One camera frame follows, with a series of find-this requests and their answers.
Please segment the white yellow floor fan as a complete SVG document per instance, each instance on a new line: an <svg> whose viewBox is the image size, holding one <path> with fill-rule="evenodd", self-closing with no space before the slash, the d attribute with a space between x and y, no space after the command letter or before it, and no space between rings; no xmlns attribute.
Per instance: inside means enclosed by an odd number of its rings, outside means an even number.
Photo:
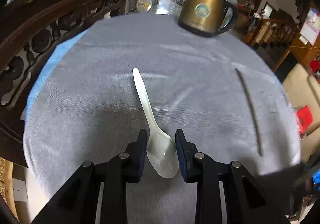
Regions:
<svg viewBox="0 0 320 224"><path fill-rule="evenodd" d="M152 8L152 0L138 0L136 2L136 9L138 13L147 13Z"/></svg>

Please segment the dark metal chopstick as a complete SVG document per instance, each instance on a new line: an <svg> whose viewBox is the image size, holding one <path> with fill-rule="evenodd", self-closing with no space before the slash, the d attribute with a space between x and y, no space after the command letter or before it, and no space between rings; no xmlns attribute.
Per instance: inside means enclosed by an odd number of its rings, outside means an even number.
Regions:
<svg viewBox="0 0 320 224"><path fill-rule="evenodd" d="M244 79L244 76L243 76L242 72L238 68L235 68L235 72L238 75L238 78L240 80L241 86L242 86L243 91L244 91L245 96L246 96L246 100L248 102L248 106L249 106L249 110L250 110L250 113L251 113L252 122L253 122L253 125L254 125L255 136L256 136L256 139L257 139L258 154L259 154L260 157L263 157L263 146L262 146L262 143L261 143L260 129L259 129L257 115L255 113L254 104L253 104L253 101L252 101L252 98L251 98L251 94L249 92L247 83L245 82L245 79Z"/></svg>

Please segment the white plastic spoon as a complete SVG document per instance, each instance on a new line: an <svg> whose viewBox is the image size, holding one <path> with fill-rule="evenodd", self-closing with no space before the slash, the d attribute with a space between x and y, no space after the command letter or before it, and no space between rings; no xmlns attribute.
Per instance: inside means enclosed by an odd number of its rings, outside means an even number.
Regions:
<svg viewBox="0 0 320 224"><path fill-rule="evenodd" d="M173 178L178 173L179 168L175 142L158 126L139 70L134 68L132 73L136 91L149 125L150 133L146 147L147 157L161 177Z"/></svg>

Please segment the red plastic child chair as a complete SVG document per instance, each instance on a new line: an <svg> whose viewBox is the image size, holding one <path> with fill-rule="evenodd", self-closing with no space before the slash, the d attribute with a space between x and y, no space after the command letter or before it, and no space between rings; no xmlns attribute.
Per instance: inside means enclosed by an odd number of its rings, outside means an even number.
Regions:
<svg viewBox="0 0 320 224"><path fill-rule="evenodd" d="M313 116L308 106L304 106L300 110L296 111L296 119L298 130L300 134L303 134L308 127L313 123Z"/></svg>

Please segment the wall calendar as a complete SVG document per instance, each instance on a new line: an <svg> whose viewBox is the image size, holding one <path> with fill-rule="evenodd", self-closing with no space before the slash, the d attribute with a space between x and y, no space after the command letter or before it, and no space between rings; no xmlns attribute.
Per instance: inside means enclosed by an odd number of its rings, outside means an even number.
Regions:
<svg viewBox="0 0 320 224"><path fill-rule="evenodd" d="M310 43L314 45L319 35L319 11L314 8L310 8L307 14L306 20L299 32L300 40L306 45Z"/></svg>

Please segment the grey table cloth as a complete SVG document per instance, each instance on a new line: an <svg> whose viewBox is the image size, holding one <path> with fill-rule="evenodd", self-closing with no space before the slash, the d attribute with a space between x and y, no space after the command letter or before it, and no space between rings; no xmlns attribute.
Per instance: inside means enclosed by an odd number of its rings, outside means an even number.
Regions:
<svg viewBox="0 0 320 224"><path fill-rule="evenodd" d="M161 130L174 136L182 129L215 161L240 162L288 215L300 144L276 75L233 35L204 38L178 26L174 16L153 13L94 23L42 87L25 120L23 150L47 199L84 161L107 162L148 129L134 68ZM235 68L251 94L263 157Z"/></svg>

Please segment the gold electric kettle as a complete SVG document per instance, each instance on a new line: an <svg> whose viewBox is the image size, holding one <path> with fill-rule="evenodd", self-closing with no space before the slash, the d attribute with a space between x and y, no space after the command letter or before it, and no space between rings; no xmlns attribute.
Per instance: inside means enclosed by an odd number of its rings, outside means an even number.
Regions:
<svg viewBox="0 0 320 224"><path fill-rule="evenodd" d="M194 34L213 37L230 30L237 19L237 8L227 0L186 0L177 22Z"/></svg>

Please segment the dark carved wooden sideboard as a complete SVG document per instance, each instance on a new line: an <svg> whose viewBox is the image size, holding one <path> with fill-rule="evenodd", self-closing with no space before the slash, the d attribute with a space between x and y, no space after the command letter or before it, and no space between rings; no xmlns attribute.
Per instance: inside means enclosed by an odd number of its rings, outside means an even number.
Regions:
<svg viewBox="0 0 320 224"><path fill-rule="evenodd" d="M1 11L1 157L26 166L23 113L28 95L56 46L126 0L14 0Z"/></svg>

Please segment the blue under cloth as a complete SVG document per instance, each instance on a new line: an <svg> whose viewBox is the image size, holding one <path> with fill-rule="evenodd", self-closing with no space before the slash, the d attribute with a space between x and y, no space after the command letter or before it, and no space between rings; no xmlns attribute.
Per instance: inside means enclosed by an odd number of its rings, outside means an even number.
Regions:
<svg viewBox="0 0 320 224"><path fill-rule="evenodd" d="M29 112L31 111L31 108L38 97L42 87L44 86L46 80L48 79L49 75L53 72L55 67L59 64L59 62L62 60L62 58L67 54L69 49L75 45L75 43L87 32L87 30L84 30L83 32L77 34L76 36L72 37L69 40L66 40L60 44L58 44L53 53L50 55L50 58L48 61L46 61L43 69L41 70L37 80L35 81L33 87L31 88L31 91L27 98L27 105L21 114L21 120L25 121L29 115Z"/></svg>

